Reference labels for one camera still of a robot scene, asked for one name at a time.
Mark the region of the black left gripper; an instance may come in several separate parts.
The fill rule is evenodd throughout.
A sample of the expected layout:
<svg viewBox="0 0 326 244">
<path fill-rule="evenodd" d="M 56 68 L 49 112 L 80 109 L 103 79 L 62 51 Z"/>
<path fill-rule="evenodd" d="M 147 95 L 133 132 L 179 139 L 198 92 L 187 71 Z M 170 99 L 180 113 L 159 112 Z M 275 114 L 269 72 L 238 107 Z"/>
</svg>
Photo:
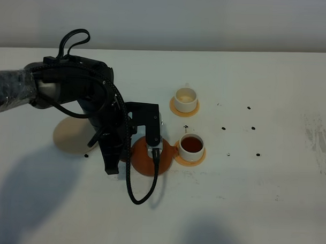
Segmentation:
<svg viewBox="0 0 326 244">
<path fill-rule="evenodd" d="M 121 160 L 130 161 L 132 147 L 128 121 L 131 113 L 127 113 L 126 102 L 117 97 L 109 97 L 101 105 L 101 110 L 89 118 L 95 130 L 94 136 L 88 142 L 91 147 L 98 143 L 104 160 L 104 170 L 108 175 L 118 174 L 118 164 Z"/>
</svg>

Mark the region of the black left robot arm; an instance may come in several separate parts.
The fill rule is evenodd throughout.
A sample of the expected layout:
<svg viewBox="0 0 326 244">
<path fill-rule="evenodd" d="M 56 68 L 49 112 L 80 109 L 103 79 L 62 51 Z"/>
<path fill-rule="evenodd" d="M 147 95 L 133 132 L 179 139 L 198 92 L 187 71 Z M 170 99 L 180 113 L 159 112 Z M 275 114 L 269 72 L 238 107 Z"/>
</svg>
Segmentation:
<svg viewBox="0 0 326 244">
<path fill-rule="evenodd" d="M 88 119 L 95 130 L 108 175 L 117 174 L 130 137 L 126 104 L 104 62 L 80 56 L 45 57 L 22 70 L 0 71 L 0 112 L 24 104 L 54 107 L 64 114 Z"/>
</svg>

